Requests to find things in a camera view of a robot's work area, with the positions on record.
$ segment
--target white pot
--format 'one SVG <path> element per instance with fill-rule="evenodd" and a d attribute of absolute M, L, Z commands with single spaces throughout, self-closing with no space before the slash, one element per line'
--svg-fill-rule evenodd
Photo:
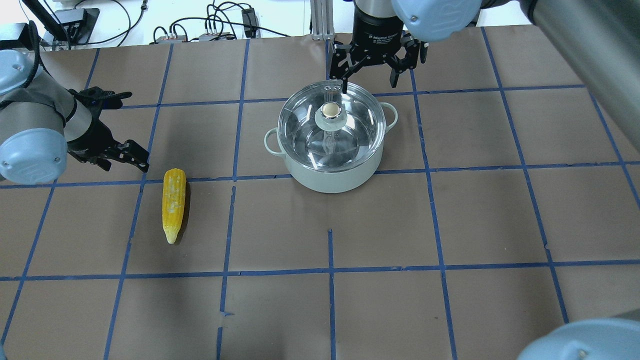
<path fill-rule="evenodd" d="M 396 108 L 387 103 L 380 102 L 380 106 L 391 109 L 394 113 L 394 121 L 386 125 L 384 124 L 384 133 L 388 133 L 398 121 L 398 112 Z M 267 140 L 273 134 L 278 135 L 278 145 L 280 147 L 280 151 L 274 151 L 269 148 Z M 282 145 L 281 136 L 278 134 L 278 127 L 274 127 L 269 130 L 264 135 L 264 147 L 267 151 L 275 156 L 281 157 L 284 159 L 284 163 L 289 169 L 289 172 L 299 183 L 310 188 L 311 190 L 315 190 L 317 192 L 323 193 L 340 193 L 352 190 L 368 180 L 373 173 L 380 165 L 380 160 L 382 159 L 382 150 L 384 145 L 384 138 L 382 138 L 380 145 L 373 150 L 373 154 L 366 161 L 359 164 L 356 167 L 350 168 L 348 170 L 343 171 L 318 171 L 312 167 L 306 166 L 305 164 L 296 161 L 290 154 L 288 154 Z"/>

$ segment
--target metal bracket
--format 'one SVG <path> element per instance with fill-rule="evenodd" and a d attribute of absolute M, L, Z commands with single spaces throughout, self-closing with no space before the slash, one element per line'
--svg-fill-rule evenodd
<path fill-rule="evenodd" d="M 333 40 L 333 0 L 311 0 L 311 38 Z"/>

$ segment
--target glass lid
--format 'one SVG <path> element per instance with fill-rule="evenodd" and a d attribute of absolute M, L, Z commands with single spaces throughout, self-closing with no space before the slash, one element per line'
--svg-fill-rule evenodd
<path fill-rule="evenodd" d="M 367 161 L 382 144 L 386 123 L 378 101 L 350 83 L 320 81 L 287 100 L 278 137 L 289 156 L 321 172 L 340 172 Z"/>

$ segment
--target light blue object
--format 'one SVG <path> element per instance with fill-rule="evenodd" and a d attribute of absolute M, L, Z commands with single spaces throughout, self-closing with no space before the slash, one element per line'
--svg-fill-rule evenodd
<path fill-rule="evenodd" d="M 20 87 L 29 77 L 33 60 L 16 50 L 0 51 L 0 95 Z"/>
<path fill-rule="evenodd" d="M 640 322 L 604 318 L 564 325 L 540 338 L 518 360 L 637 360 Z"/>
<path fill-rule="evenodd" d="M 392 0 L 411 35 L 424 41 L 445 40 L 478 14 L 482 0 Z"/>
<path fill-rule="evenodd" d="M 52 129 L 29 129 L 0 145 L 0 174 L 18 184 L 42 184 L 67 167 L 67 141 Z"/>

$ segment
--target corn cob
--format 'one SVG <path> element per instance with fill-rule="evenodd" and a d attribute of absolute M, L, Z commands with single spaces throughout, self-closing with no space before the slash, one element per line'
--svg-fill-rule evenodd
<path fill-rule="evenodd" d="M 166 235 L 166 241 L 170 244 L 175 243 L 182 225 L 186 186 L 187 177 L 184 171 L 179 168 L 173 168 L 164 173 L 162 227 Z"/>

